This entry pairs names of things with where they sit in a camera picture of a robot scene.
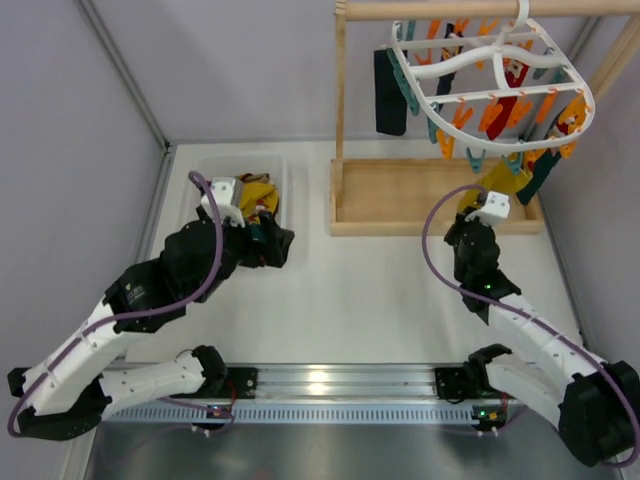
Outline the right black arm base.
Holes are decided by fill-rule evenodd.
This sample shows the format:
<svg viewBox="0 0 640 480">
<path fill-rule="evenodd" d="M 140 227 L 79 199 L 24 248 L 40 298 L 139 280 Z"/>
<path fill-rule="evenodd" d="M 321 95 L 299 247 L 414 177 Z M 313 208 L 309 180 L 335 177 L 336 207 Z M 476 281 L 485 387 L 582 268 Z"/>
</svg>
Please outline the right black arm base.
<svg viewBox="0 0 640 480">
<path fill-rule="evenodd" d="M 436 392 L 440 400 L 458 404 L 466 400 L 495 398 L 497 392 L 475 367 L 463 364 L 434 369 Z"/>
</svg>

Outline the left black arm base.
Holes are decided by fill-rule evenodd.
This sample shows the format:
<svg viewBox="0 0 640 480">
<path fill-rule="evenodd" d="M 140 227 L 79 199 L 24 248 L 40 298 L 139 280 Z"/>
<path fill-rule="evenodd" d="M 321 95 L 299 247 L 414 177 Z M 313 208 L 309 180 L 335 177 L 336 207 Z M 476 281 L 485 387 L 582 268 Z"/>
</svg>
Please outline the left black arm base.
<svg viewBox="0 0 640 480">
<path fill-rule="evenodd" d="M 230 367 L 226 378 L 213 387 L 203 385 L 197 392 L 171 395 L 172 399 L 236 399 L 256 396 L 259 370 L 255 367 Z"/>
</svg>

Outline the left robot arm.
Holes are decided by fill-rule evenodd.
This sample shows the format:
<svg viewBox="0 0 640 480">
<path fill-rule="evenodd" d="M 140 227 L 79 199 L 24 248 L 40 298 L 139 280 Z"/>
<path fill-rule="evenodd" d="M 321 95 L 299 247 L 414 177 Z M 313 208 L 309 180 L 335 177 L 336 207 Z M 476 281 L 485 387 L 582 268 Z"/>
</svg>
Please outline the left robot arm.
<svg viewBox="0 0 640 480">
<path fill-rule="evenodd" d="M 246 226 L 216 224 L 208 216 L 185 224 L 165 239 L 158 257 L 127 268 L 51 356 L 8 373 L 18 400 L 8 433 L 67 441 L 134 405 L 215 396 L 228 381 L 228 369 L 213 346 L 150 367 L 107 368 L 132 344 L 184 317 L 189 304 L 206 302 L 237 267 L 283 267 L 294 238 L 270 213 Z"/>
</svg>

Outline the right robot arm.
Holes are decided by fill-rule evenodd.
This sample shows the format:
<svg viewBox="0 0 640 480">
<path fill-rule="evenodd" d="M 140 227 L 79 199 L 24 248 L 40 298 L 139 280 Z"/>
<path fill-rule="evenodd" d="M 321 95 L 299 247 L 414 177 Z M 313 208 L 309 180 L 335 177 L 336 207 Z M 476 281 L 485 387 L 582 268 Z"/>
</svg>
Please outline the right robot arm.
<svg viewBox="0 0 640 480">
<path fill-rule="evenodd" d="M 445 236 L 454 251 L 454 278 L 463 302 L 505 335 L 483 359 L 470 361 L 490 388 L 507 393 L 543 417 L 570 453 L 592 467 L 636 447 L 639 375 L 625 361 L 608 362 L 573 343 L 534 312 L 499 268 L 492 227 L 457 215 Z"/>
</svg>

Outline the yellow sock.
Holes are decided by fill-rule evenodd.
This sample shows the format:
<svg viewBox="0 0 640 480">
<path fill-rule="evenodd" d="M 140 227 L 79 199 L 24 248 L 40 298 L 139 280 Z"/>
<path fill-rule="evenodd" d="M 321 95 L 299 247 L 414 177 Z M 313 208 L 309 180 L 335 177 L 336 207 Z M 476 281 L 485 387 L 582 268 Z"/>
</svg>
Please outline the yellow sock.
<svg viewBox="0 0 640 480">
<path fill-rule="evenodd" d="M 245 218 L 257 222 L 261 212 L 276 215 L 279 208 L 280 195 L 271 183 L 249 182 L 243 185 L 240 210 Z"/>
<path fill-rule="evenodd" d="M 513 173 L 511 168 L 500 160 L 477 184 L 487 191 L 495 191 L 506 195 L 515 195 L 522 190 L 533 178 L 533 174 L 526 168 Z M 480 191 L 467 191 L 457 205 L 457 212 L 462 213 L 467 207 L 474 207 Z"/>
</svg>

